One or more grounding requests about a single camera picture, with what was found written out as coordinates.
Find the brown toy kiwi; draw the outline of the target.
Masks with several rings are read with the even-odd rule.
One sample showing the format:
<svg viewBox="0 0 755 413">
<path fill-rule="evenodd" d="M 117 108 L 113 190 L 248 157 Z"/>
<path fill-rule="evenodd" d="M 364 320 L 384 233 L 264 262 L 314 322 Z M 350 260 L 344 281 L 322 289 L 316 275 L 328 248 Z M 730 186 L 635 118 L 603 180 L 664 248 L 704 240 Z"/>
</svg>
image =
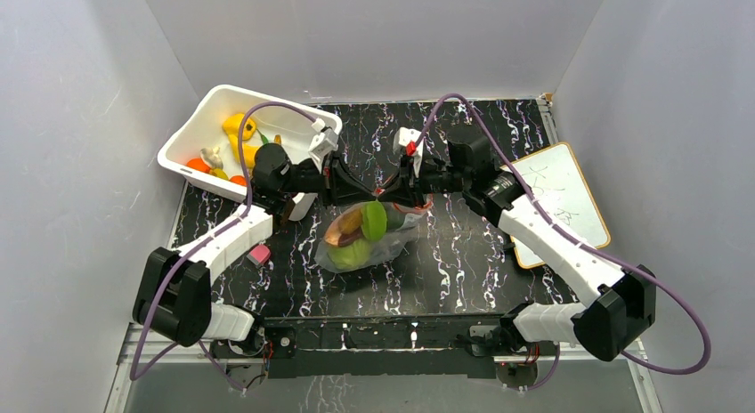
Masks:
<svg viewBox="0 0 755 413">
<path fill-rule="evenodd" d="M 362 212 L 360 208 L 355 208 L 343 213 L 337 222 L 337 228 L 341 234 L 349 235 L 361 228 Z"/>
</svg>

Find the green toy starfruit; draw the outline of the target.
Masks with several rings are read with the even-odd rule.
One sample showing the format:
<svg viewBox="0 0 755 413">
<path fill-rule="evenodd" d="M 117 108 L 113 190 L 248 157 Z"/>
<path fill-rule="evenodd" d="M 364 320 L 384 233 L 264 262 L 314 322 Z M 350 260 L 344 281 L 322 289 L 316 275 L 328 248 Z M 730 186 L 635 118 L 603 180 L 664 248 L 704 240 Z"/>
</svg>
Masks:
<svg viewBox="0 0 755 413">
<path fill-rule="evenodd" d="M 387 214 L 379 201 L 370 201 L 361 207 L 361 231 L 368 241 L 379 241 L 387 232 Z"/>
</svg>

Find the clear orange-zip bag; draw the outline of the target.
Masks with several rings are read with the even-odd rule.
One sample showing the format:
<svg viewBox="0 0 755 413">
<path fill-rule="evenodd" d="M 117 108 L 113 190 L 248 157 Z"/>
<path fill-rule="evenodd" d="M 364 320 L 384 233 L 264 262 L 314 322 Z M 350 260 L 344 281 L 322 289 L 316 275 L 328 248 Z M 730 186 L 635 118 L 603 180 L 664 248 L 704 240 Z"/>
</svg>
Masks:
<svg viewBox="0 0 755 413">
<path fill-rule="evenodd" d="M 390 262 L 419 239 L 418 226 L 432 205 L 433 197 L 427 195 L 422 206 L 376 200 L 350 206 L 326 229 L 314 261 L 333 273 Z"/>
</svg>

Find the green toy cabbage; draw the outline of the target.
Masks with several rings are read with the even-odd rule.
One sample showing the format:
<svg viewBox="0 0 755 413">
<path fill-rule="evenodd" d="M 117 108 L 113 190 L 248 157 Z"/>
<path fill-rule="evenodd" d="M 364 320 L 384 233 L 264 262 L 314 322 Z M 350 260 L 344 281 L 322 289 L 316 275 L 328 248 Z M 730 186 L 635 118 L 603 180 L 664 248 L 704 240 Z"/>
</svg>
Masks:
<svg viewBox="0 0 755 413">
<path fill-rule="evenodd" d="M 365 239 L 357 239 L 344 247 L 329 247 L 329 260 L 339 271 L 352 271 L 365 265 L 372 254 L 373 246 Z"/>
</svg>

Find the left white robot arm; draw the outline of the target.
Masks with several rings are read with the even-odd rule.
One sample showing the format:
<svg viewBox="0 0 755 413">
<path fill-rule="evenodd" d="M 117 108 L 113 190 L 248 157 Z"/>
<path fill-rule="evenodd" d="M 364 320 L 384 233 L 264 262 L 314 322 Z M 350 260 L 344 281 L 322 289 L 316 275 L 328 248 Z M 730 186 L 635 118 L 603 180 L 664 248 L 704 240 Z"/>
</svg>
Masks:
<svg viewBox="0 0 755 413">
<path fill-rule="evenodd" d="M 224 340 L 245 356 L 257 355 L 266 342 L 258 314 L 214 303 L 216 279 L 288 220 L 296 194 L 314 193 L 331 206 L 375 197 L 338 151 L 327 153 L 320 166 L 311 158 L 295 164 L 282 146 L 267 144 L 256 153 L 255 162 L 251 203 L 239 206 L 191 243 L 175 250 L 159 247 L 149 255 L 133 308 L 134 320 L 144 328 L 183 347 Z"/>
</svg>

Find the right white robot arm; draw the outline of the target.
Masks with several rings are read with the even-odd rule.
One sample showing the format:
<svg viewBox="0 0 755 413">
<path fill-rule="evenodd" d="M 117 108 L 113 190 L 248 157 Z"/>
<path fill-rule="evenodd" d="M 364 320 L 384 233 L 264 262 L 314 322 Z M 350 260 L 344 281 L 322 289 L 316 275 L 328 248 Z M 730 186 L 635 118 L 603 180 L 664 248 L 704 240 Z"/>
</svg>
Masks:
<svg viewBox="0 0 755 413">
<path fill-rule="evenodd" d="M 538 342 L 578 344 L 593 357 L 611 361 L 654 323 L 652 273 L 600 257 L 543 209 L 513 166 L 493 162 L 485 134 L 449 134 L 446 161 L 422 155 L 418 130 L 402 127 L 394 136 L 401 158 L 379 199 L 422 206 L 435 193 L 461 193 L 467 206 L 529 248 L 578 297 L 574 304 L 520 304 L 500 321 L 503 346 L 526 353 Z"/>
</svg>

